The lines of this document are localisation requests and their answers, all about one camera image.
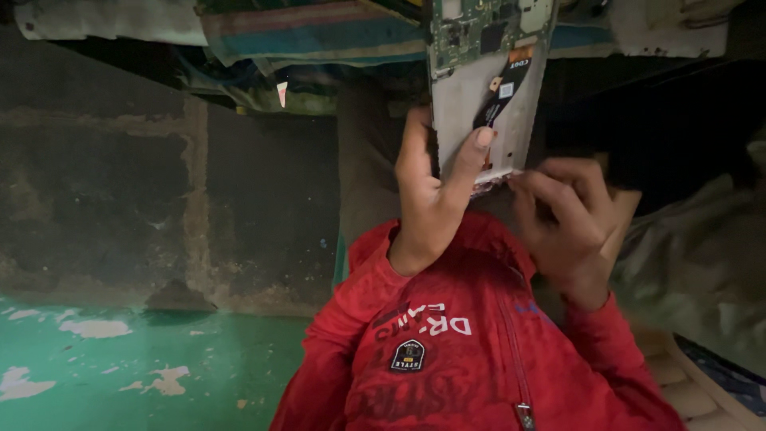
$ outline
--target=striped cloth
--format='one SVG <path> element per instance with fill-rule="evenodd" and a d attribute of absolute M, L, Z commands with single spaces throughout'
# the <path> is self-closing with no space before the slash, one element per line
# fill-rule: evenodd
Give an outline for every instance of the striped cloth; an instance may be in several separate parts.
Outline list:
<path fill-rule="evenodd" d="M 361 2 L 202 15 L 205 37 L 226 65 L 246 58 L 356 67 L 425 59 L 424 30 Z"/>

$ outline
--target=zipper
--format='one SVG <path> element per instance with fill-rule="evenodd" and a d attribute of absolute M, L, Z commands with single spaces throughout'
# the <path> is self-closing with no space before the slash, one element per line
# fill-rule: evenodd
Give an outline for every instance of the zipper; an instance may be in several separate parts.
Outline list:
<path fill-rule="evenodd" d="M 532 402 L 530 400 L 531 397 L 529 396 L 529 385 L 527 384 L 524 365 L 522 364 L 521 354 L 519 353 L 519 341 L 516 339 L 516 328 L 513 326 L 513 319 L 506 309 L 505 298 L 500 300 L 500 312 L 506 320 L 506 326 L 509 328 L 510 334 L 508 335 L 508 339 L 513 352 L 513 365 L 516 369 L 516 380 L 519 382 L 519 392 L 521 392 L 522 395 L 522 402 L 516 404 L 516 414 L 519 415 L 519 422 L 524 431 L 536 431 L 537 427 L 535 426 L 535 417 L 532 415 Z"/>

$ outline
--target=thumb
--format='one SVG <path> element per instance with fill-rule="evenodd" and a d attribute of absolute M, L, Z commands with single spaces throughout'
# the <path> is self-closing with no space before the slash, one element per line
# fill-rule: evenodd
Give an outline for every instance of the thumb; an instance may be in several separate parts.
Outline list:
<path fill-rule="evenodd" d="M 541 235 L 543 227 L 540 226 L 540 221 L 537 220 L 537 208 L 535 204 L 535 197 L 527 190 L 518 177 L 512 176 L 508 180 L 508 186 L 513 190 L 513 212 L 516 217 L 516 222 L 519 224 L 522 238 L 529 243 L 537 242 L 538 237 Z"/>
<path fill-rule="evenodd" d="M 473 183 L 484 165 L 489 144 L 495 138 L 495 131 L 480 127 L 466 138 L 455 158 L 452 173 L 442 188 L 443 199 L 455 206 L 468 206 Z"/>

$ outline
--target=qr code label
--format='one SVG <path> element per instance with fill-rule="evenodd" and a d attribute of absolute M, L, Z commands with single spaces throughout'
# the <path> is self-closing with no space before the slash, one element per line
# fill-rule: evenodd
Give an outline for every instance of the qr code label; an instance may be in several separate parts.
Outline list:
<path fill-rule="evenodd" d="M 505 99 L 506 97 L 511 97 L 513 95 L 513 82 L 509 82 L 508 84 L 503 84 L 500 86 L 500 98 Z"/>

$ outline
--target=circuit board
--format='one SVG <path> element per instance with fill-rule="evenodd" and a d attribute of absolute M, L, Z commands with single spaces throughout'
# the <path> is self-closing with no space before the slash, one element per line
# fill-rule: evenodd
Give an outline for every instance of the circuit board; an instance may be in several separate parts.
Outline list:
<path fill-rule="evenodd" d="M 433 0 L 431 79 L 483 55 L 531 44 L 551 25 L 553 0 Z"/>

